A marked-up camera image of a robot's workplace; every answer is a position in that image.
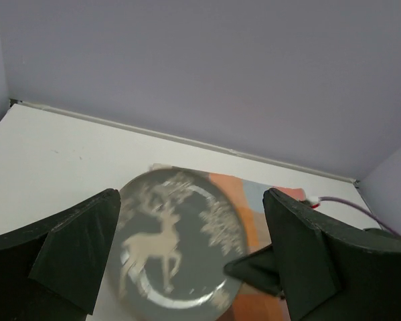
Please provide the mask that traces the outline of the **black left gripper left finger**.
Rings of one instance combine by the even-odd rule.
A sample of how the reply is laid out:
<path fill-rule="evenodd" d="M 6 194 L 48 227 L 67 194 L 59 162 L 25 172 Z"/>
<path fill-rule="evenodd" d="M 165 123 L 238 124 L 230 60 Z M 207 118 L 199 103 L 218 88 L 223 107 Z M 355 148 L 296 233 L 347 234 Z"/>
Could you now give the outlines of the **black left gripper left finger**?
<path fill-rule="evenodd" d="M 0 235 L 0 320 L 85 320 L 96 305 L 121 197 L 106 189 Z"/>

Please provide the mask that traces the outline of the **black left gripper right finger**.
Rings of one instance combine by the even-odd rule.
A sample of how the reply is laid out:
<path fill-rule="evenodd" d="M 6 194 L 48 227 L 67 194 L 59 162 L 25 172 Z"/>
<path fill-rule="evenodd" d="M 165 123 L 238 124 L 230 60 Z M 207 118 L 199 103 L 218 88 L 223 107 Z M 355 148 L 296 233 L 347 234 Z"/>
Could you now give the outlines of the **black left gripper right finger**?
<path fill-rule="evenodd" d="M 277 189 L 263 205 L 292 320 L 401 320 L 401 239 L 352 227 Z"/>

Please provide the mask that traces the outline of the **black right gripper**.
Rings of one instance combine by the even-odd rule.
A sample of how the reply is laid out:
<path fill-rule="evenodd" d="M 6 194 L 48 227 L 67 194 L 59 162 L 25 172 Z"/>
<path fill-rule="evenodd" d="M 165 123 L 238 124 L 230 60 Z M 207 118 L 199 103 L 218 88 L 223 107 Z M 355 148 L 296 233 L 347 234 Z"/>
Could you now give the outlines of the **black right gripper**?
<path fill-rule="evenodd" d="M 393 233 L 383 230 L 383 229 L 380 229 L 380 228 L 373 228 L 373 227 L 365 228 L 364 231 L 368 232 L 368 233 L 373 233 L 374 235 L 379 235 L 382 237 L 396 237 Z"/>

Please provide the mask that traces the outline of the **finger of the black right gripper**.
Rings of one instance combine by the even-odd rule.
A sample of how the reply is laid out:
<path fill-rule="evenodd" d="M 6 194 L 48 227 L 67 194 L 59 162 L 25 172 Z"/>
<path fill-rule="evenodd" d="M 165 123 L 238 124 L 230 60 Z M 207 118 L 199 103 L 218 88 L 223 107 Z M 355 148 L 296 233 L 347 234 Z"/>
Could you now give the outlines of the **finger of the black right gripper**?
<path fill-rule="evenodd" d="M 260 292 L 284 296 L 272 244 L 227 263 L 223 271 Z"/>

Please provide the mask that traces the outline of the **grey reindeer plate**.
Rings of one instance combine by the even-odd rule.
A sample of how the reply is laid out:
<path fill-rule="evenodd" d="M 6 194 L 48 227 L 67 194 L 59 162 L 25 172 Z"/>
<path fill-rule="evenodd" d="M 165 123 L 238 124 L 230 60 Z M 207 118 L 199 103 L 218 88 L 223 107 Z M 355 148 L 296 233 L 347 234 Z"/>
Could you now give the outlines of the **grey reindeer plate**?
<path fill-rule="evenodd" d="M 130 320 L 217 320 L 241 282 L 224 266 L 248 252 L 229 197 L 185 169 L 143 173 L 120 191 L 107 263 L 119 308 Z"/>

